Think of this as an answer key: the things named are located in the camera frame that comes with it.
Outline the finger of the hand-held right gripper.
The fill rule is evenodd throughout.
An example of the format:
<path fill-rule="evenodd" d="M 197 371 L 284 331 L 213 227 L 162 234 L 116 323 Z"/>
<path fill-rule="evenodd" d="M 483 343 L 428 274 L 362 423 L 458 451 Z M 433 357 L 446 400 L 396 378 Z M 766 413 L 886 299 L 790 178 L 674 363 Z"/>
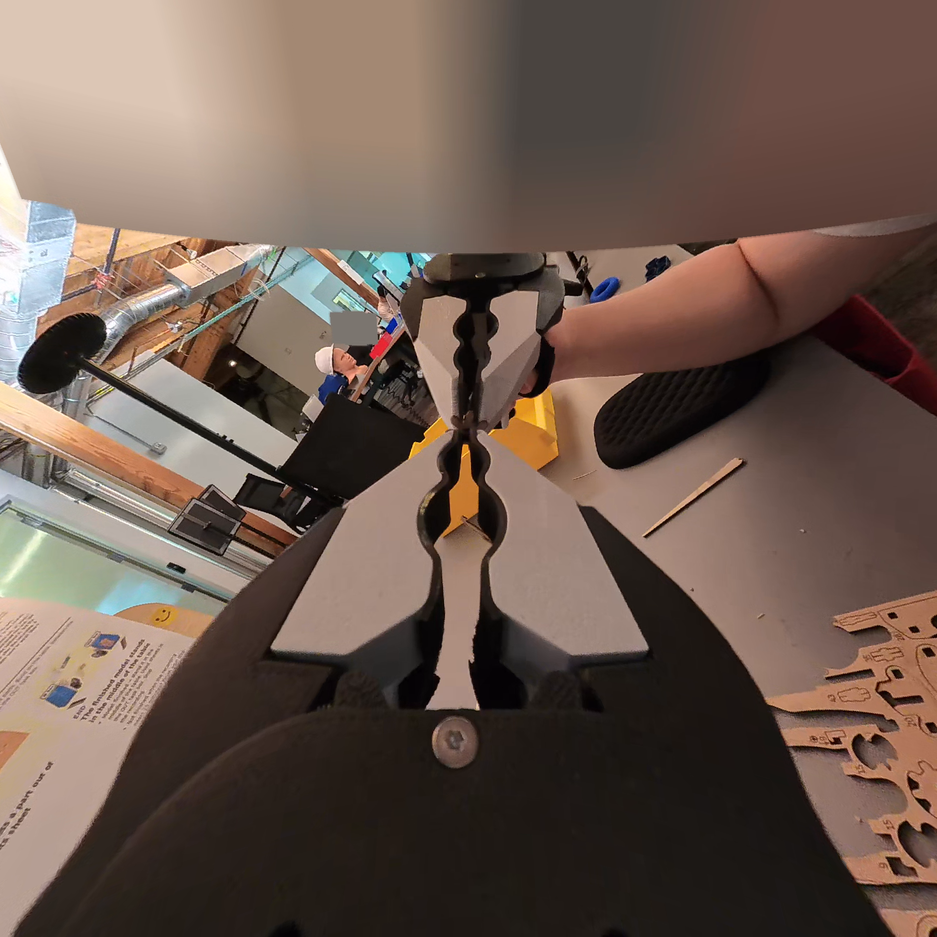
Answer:
<path fill-rule="evenodd" d="M 465 299 L 451 295 L 414 299 L 419 309 L 413 344 L 428 390 L 446 427 L 459 427 L 465 413 L 465 372 L 460 360 L 463 340 L 457 323 L 468 309 Z"/>
<path fill-rule="evenodd" d="M 488 340 L 488 359 L 480 375 L 480 429 L 502 423 L 539 358 L 538 302 L 536 290 L 511 291 L 490 302 L 497 329 Z"/>

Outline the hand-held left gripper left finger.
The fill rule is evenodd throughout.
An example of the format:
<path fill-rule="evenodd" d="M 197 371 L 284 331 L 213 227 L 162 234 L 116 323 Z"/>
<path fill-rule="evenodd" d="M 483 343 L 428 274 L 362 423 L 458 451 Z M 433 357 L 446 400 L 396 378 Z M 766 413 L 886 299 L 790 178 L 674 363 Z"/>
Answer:
<path fill-rule="evenodd" d="M 351 500 L 271 652 L 373 677 L 393 705 L 425 709 L 439 685 L 443 587 L 462 442 L 445 431 Z"/>

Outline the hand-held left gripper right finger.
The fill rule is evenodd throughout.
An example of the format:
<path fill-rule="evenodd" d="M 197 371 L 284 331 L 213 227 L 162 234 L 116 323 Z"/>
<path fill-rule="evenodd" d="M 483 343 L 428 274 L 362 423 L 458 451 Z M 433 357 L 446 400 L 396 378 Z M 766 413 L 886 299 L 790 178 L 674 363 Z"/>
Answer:
<path fill-rule="evenodd" d="M 477 693 L 531 693 L 554 672 L 643 660 L 649 644 L 577 502 L 485 432 L 468 445 L 481 570 Z"/>

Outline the person's right forearm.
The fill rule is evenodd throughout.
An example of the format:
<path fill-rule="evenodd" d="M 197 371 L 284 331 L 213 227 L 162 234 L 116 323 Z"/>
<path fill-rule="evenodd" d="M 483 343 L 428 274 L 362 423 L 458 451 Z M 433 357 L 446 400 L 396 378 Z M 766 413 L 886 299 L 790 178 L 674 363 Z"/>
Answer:
<path fill-rule="evenodd" d="M 739 238 L 605 302 L 563 314 L 546 334 L 552 382 L 717 365 L 812 329 L 935 232 L 802 230 Z"/>

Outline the laser-cut wooden parts sheet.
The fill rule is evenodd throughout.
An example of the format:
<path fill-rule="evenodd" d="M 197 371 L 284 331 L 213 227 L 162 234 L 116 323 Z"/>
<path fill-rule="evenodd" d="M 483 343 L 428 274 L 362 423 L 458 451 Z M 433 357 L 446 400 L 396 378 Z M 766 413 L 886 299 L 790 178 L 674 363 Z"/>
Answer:
<path fill-rule="evenodd" d="M 856 881 L 894 935 L 935 935 L 936 594 L 836 615 L 856 658 L 769 698 Z"/>

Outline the yellow plastic bin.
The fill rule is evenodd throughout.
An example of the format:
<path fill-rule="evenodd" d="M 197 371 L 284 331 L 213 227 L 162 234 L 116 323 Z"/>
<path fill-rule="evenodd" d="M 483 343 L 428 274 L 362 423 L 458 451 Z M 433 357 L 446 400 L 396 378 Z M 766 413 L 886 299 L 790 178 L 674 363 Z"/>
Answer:
<path fill-rule="evenodd" d="M 559 451 L 552 392 L 546 390 L 533 398 L 518 399 L 506 428 L 493 428 L 488 436 L 533 470 L 538 471 L 554 461 Z M 469 448 L 463 446 L 459 479 L 449 492 L 450 522 L 435 542 L 455 531 L 466 519 L 475 517 L 478 510 L 479 487 L 472 475 Z"/>

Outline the mannequin in white hard hat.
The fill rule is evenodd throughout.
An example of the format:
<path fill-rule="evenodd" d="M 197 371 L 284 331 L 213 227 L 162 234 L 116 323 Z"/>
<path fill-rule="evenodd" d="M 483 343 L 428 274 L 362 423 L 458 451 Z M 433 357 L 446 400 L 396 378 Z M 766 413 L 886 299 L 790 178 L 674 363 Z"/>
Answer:
<path fill-rule="evenodd" d="M 320 348 L 315 355 L 316 368 L 324 375 L 318 399 L 324 405 L 332 394 L 342 394 L 360 381 L 368 371 L 345 349 L 330 345 Z"/>

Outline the small black chair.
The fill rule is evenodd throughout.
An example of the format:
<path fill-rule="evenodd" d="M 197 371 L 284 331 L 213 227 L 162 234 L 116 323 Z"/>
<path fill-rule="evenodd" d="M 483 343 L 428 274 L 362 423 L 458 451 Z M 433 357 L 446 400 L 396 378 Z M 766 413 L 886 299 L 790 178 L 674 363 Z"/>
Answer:
<path fill-rule="evenodd" d="M 308 496 L 279 481 L 248 474 L 233 496 L 244 509 L 267 513 L 295 532 L 307 530 L 331 509 L 318 495 Z"/>

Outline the black fabric chair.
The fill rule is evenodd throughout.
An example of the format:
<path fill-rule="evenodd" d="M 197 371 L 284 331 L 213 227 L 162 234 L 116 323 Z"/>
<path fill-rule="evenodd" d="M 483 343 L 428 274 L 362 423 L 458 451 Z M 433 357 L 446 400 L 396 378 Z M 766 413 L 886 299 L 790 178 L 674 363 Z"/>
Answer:
<path fill-rule="evenodd" d="M 279 472 L 292 486 L 350 500 L 405 462 L 425 431 L 379 407 L 333 393 Z"/>

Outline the thin wooden stick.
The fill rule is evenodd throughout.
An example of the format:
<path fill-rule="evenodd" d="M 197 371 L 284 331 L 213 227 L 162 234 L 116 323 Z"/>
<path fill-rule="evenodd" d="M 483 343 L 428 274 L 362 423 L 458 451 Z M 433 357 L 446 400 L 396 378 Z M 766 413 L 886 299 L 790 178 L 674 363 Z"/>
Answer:
<path fill-rule="evenodd" d="M 741 457 L 736 457 L 731 459 L 726 463 L 722 468 L 717 470 L 713 475 L 711 475 L 705 482 L 697 486 L 687 497 L 683 498 L 678 502 L 673 509 L 664 514 L 658 521 L 652 524 L 644 533 L 641 535 L 643 539 L 648 538 L 650 535 L 655 533 L 657 530 L 663 528 L 665 525 L 670 523 L 686 509 L 691 507 L 696 503 L 700 498 L 704 497 L 709 491 L 719 486 L 737 471 L 742 469 L 747 464 L 747 460 Z"/>

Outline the black padded wrist rest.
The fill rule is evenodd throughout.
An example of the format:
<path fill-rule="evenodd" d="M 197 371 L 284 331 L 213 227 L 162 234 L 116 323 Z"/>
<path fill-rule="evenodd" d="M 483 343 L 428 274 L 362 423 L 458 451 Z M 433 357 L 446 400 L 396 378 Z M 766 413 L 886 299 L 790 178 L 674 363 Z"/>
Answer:
<path fill-rule="evenodd" d="M 599 409 L 597 455 L 611 469 L 646 462 L 751 402 L 769 376 L 766 351 L 710 367 L 643 374 Z"/>

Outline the round wooden board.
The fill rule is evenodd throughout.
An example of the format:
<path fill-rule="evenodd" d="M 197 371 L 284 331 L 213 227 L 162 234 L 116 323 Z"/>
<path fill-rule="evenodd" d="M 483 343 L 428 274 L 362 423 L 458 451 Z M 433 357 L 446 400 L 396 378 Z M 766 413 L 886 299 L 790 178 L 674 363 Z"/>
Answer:
<path fill-rule="evenodd" d="M 124 620 L 133 621 L 142 625 L 152 627 L 152 625 L 146 622 L 148 607 L 151 604 L 153 603 L 144 603 L 144 604 L 135 605 L 130 608 L 124 609 L 123 611 L 115 613 L 114 616 L 118 618 L 122 618 Z M 157 604 L 171 605 L 167 603 L 157 603 Z M 190 638 L 190 639 L 199 638 L 214 620 L 213 615 L 181 608 L 178 606 L 175 606 L 175 607 L 177 607 L 180 610 L 180 615 L 179 615 L 179 619 L 175 623 L 176 631 L 171 631 L 171 632 L 183 635 L 187 638 Z"/>

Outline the wooden beam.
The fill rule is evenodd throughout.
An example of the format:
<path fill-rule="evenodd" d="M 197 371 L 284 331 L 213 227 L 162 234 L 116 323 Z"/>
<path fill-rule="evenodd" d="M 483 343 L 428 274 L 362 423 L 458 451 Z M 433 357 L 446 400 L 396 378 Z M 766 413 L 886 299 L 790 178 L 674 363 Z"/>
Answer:
<path fill-rule="evenodd" d="M 1 390 L 2 429 L 118 486 L 181 510 L 202 487 L 122 443 L 6 384 Z"/>

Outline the red plastic bin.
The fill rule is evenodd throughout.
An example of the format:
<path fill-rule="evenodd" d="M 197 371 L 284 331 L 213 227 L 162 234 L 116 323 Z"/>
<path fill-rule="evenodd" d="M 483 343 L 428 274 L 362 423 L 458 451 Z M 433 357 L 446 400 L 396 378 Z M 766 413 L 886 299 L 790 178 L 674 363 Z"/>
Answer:
<path fill-rule="evenodd" d="M 851 296 L 818 322 L 810 335 L 921 409 L 936 415 L 934 369 L 913 344 L 862 296 Z"/>

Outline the printed instruction sheet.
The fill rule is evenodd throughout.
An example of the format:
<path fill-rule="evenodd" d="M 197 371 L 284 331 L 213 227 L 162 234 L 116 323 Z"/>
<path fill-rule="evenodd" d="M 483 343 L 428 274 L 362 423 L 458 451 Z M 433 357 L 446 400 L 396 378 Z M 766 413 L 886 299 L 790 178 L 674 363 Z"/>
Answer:
<path fill-rule="evenodd" d="M 78 847 L 194 640 L 61 603 L 2 599 L 2 935 Z"/>

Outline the black stand with round disc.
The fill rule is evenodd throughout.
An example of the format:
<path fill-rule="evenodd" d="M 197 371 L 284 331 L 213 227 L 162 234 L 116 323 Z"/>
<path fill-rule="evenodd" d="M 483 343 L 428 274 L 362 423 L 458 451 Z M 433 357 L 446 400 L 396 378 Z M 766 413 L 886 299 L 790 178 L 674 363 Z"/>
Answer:
<path fill-rule="evenodd" d="M 299 490 L 303 495 L 320 500 L 329 507 L 343 504 L 343 499 L 324 494 L 302 482 L 295 471 L 287 470 L 282 466 L 274 466 L 238 445 L 233 439 L 206 428 L 190 416 L 164 404 L 147 392 L 133 386 L 129 381 L 104 369 L 96 362 L 96 356 L 105 344 L 106 335 L 104 321 L 93 313 L 77 313 L 56 322 L 35 339 L 26 351 L 18 368 L 20 385 L 27 392 L 39 394 L 56 392 L 64 389 L 80 373 L 85 372 L 217 448 L 227 451 L 242 462 Z"/>

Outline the rectangular metal air duct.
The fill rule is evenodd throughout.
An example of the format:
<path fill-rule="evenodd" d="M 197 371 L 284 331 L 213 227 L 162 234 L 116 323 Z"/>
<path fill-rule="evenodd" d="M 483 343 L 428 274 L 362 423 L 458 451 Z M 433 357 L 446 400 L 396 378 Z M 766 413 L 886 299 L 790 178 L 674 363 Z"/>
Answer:
<path fill-rule="evenodd" d="M 178 287 L 181 306 L 200 303 L 255 270 L 275 251 L 271 244 L 234 244 L 197 257 L 166 271 L 166 281 Z"/>

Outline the round metal air duct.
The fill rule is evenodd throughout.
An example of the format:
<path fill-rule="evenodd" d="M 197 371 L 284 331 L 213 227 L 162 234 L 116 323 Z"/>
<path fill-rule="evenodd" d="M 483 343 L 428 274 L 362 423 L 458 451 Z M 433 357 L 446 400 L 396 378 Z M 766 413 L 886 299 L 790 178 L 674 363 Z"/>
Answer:
<path fill-rule="evenodd" d="M 178 287 L 175 287 L 173 284 L 167 283 L 159 287 L 154 287 L 144 292 L 118 300 L 101 311 L 81 312 L 98 315 L 106 325 L 107 335 L 105 344 L 100 353 L 96 356 L 96 362 L 103 367 L 106 359 L 111 355 L 118 342 L 126 335 L 127 332 L 136 326 L 149 321 L 159 313 L 163 313 L 173 307 L 182 307 L 178 304 L 181 298 L 181 290 Z M 53 325 L 49 326 L 42 334 L 44 334 Z M 56 395 L 59 392 L 62 392 L 63 412 L 74 419 L 78 416 L 80 407 L 86 402 L 88 393 L 95 378 L 89 376 L 85 372 L 82 372 L 60 391 L 44 394 L 27 392 L 18 381 L 18 368 L 20 362 L 15 367 L 13 374 L 13 387 L 15 389 L 21 392 L 29 393 L 34 397 L 45 397 L 49 395 Z"/>

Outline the metal duct column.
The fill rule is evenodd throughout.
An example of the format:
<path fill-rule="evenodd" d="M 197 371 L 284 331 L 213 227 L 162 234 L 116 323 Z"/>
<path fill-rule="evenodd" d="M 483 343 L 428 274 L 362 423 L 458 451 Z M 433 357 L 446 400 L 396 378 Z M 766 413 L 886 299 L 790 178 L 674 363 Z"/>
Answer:
<path fill-rule="evenodd" d="M 20 199 L 2 203 L 2 313 L 28 319 L 60 304 L 75 229 L 67 208 Z"/>

